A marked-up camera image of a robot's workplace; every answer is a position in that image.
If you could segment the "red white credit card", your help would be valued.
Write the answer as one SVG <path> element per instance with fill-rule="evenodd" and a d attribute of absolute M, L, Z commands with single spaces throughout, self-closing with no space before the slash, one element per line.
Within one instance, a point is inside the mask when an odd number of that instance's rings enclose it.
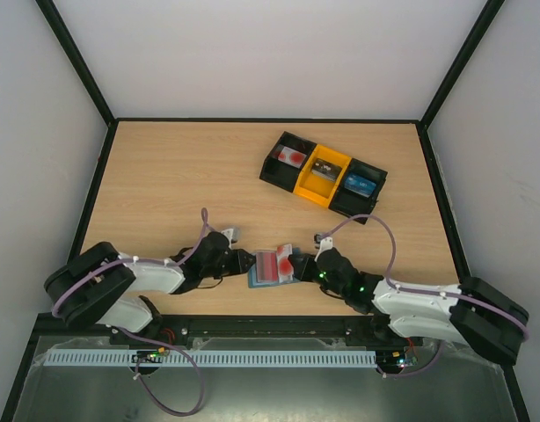
<path fill-rule="evenodd" d="M 278 281 L 280 284 L 289 283 L 294 279 L 294 268 L 288 259 L 292 253 L 292 244 L 280 245 L 276 250 Z"/>

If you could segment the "teal leather card holder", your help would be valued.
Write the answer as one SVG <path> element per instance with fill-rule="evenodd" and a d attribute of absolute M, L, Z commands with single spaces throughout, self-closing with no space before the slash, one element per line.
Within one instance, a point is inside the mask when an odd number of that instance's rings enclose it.
<path fill-rule="evenodd" d="M 298 248 L 293 248 L 292 254 L 300 253 L 301 251 Z M 299 282 L 299 280 L 296 280 L 294 278 L 289 283 L 279 283 L 276 263 L 276 250 L 256 251 L 254 255 L 256 256 L 256 270 L 253 273 L 247 274 L 249 288 L 278 287 Z"/>

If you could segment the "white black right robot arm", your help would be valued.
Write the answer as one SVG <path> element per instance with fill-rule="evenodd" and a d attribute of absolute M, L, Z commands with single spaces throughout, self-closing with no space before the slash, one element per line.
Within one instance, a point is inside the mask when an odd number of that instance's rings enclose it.
<path fill-rule="evenodd" d="M 470 347 L 492 363 L 513 366 L 527 338 L 529 313 L 478 277 L 454 285 L 419 286 L 357 270 L 336 248 L 295 253 L 294 275 L 336 294 L 349 308 L 372 316 L 374 338 L 432 338 Z"/>

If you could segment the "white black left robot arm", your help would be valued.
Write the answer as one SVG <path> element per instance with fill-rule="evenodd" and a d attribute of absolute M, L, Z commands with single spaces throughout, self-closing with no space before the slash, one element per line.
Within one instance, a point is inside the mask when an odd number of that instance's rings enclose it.
<path fill-rule="evenodd" d="M 100 242 L 44 282 L 52 315 L 70 329 L 103 324 L 135 334 L 145 332 L 160 313 L 144 292 L 182 295 L 205 279 L 248 273 L 256 258 L 233 249 L 234 243 L 233 229 L 211 231 L 195 246 L 157 260 L 120 253 L 111 243 Z"/>

